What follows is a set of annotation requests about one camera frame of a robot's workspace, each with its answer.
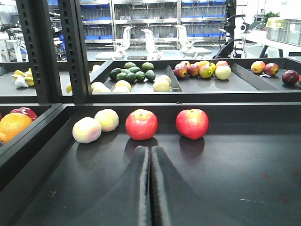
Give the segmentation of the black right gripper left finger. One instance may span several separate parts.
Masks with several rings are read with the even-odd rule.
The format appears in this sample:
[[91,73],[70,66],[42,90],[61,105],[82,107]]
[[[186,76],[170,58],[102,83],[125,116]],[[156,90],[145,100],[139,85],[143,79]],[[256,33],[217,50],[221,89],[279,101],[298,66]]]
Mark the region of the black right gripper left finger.
[[135,149],[134,157],[112,189],[81,213],[71,226],[150,226],[149,150]]

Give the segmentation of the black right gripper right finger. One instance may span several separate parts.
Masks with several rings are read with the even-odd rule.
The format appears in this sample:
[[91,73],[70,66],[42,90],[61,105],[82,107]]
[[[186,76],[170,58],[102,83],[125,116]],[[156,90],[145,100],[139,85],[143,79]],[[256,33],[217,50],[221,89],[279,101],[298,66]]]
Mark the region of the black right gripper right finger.
[[154,226],[236,226],[237,220],[196,194],[164,148],[150,152],[150,201]]

